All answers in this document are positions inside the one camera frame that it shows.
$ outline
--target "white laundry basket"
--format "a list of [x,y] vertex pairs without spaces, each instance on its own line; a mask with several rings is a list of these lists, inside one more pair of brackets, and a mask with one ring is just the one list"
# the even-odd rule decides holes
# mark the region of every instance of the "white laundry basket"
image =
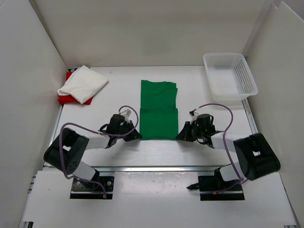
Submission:
[[242,54],[204,54],[204,63],[215,101],[240,101],[257,94],[257,85]]

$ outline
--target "folded cloth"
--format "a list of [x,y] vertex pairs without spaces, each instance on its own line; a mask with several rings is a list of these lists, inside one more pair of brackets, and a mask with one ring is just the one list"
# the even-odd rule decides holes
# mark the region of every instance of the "folded cloth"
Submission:
[[[71,75],[72,75],[72,72],[67,72],[66,73],[66,81],[69,79],[69,77]],[[86,102],[84,102],[83,105],[86,105],[86,104],[89,105],[89,104],[91,104],[92,100],[93,100],[93,98],[91,97]],[[66,103],[78,103],[79,104],[79,102],[74,97],[72,97],[71,95],[59,96],[58,101],[59,101],[60,105],[64,105]]]
[[142,140],[175,140],[178,135],[176,83],[142,80],[140,134]]
[[140,110],[139,131],[142,140],[168,139],[175,140],[179,133],[178,110],[145,109]]
[[108,78],[82,66],[74,71],[63,87],[57,90],[58,95],[72,95],[83,104],[94,96],[107,82]]

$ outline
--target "red cloth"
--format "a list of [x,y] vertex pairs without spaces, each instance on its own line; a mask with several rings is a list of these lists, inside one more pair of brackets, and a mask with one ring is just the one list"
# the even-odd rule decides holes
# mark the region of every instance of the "red cloth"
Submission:
[[[72,75],[72,72],[67,72],[66,73],[66,81],[68,80],[68,78]],[[88,99],[86,102],[84,102],[83,104],[84,105],[89,105],[91,104],[92,102],[92,99],[93,97],[91,97],[90,99]],[[72,97],[71,95],[68,95],[68,96],[59,96],[58,98],[58,101],[59,101],[59,104],[63,105],[63,104],[66,104],[66,103],[78,103],[79,102],[74,98]]]

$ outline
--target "folded green fabric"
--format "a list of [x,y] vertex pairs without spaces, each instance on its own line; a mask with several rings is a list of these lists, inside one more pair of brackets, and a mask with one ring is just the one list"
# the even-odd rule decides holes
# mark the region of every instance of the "folded green fabric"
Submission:
[[179,133],[178,109],[141,108],[139,131],[143,136],[142,140],[175,140]]
[[175,140],[178,134],[176,83],[142,80],[140,134],[142,140]]
[[142,80],[141,108],[176,108],[176,83]]

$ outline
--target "gray wall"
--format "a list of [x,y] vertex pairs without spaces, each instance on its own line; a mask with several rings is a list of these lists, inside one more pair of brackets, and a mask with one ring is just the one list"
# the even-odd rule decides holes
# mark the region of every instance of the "gray wall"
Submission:
[[273,6],[248,64],[259,93],[250,97],[258,130],[281,162],[281,178],[304,227],[304,21],[284,3]]
[[0,0],[0,227],[18,227],[66,66],[27,0]]
[[68,67],[182,66],[202,65],[209,52],[242,52],[265,0],[36,3]]

